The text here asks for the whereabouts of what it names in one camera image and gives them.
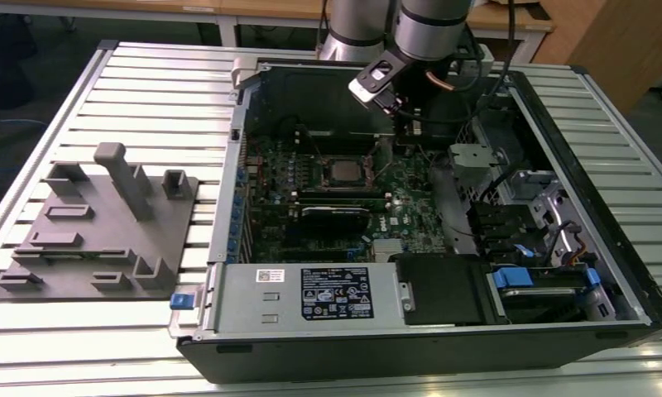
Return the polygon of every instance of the motherboard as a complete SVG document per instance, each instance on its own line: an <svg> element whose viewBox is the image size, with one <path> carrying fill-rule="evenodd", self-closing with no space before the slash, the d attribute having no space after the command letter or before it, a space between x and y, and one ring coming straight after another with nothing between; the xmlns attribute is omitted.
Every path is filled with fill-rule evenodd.
<svg viewBox="0 0 662 397"><path fill-rule="evenodd" d="M432 153L383 141L361 151L303 149L297 142L248 140L253 263L369 262L387 261L385 250L446 252L428 181Z"/></svg>

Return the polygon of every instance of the aluminum slotted table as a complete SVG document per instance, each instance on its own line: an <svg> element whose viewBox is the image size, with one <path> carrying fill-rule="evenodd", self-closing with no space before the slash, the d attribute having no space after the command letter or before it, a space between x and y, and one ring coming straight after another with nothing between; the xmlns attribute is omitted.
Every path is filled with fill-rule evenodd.
<svg viewBox="0 0 662 397"><path fill-rule="evenodd" d="M202 281L240 55L308 52L110 43L98 49L0 204L0 273L49 188L49 163L85 162L101 141L129 146L148 175L172 165L200 179L180 285ZM516 65L662 288L662 165L586 74ZM662 340L600 352L548 371L335 382L210 385L168 336L168 302L0 304L0 395L662 395ZM193 325L186 312L178 324Z"/></svg>

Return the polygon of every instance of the power supply label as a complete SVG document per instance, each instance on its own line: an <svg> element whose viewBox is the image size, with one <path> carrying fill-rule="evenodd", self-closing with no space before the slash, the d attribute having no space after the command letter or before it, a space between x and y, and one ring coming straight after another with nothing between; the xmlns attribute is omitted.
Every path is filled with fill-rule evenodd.
<svg viewBox="0 0 662 397"><path fill-rule="evenodd" d="M367 267L301 269L301 316L308 321L372 318Z"/></svg>

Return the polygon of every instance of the wooden cabinet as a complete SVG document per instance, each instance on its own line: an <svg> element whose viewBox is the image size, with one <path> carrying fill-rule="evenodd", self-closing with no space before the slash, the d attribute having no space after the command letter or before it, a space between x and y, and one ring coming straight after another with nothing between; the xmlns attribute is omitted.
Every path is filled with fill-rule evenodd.
<svg viewBox="0 0 662 397"><path fill-rule="evenodd" d="M583 66L620 112L662 76L662 0L540 0L556 25L532 59Z"/></svg>

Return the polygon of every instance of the blue tab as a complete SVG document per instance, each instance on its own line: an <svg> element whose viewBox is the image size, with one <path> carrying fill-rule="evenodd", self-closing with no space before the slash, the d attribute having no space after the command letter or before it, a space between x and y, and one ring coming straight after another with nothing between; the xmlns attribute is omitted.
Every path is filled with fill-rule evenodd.
<svg viewBox="0 0 662 397"><path fill-rule="evenodd" d="M586 269L586 278L588 279L588 284L591 285L591 287L600 283L600 277L598 276L595 269Z"/></svg>
<svg viewBox="0 0 662 397"><path fill-rule="evenodd" d="M172 294L168 308L172 310L193 310L193 294Z"/></svg>
<svg viewBox="0 0 662 397"><path fill-rule="evenodd" d="M519 252L522 252L522 255L524 255L528 258L534 258L534 252L530 251L522 244L514 244L515 248L519 249Z"/></svg>
<svg viewBox="0 0 662 397"><path fill-rule="evenodd" d="M503 267L494 272L495 287L531 287L530 272L524 267Z"/></svg>

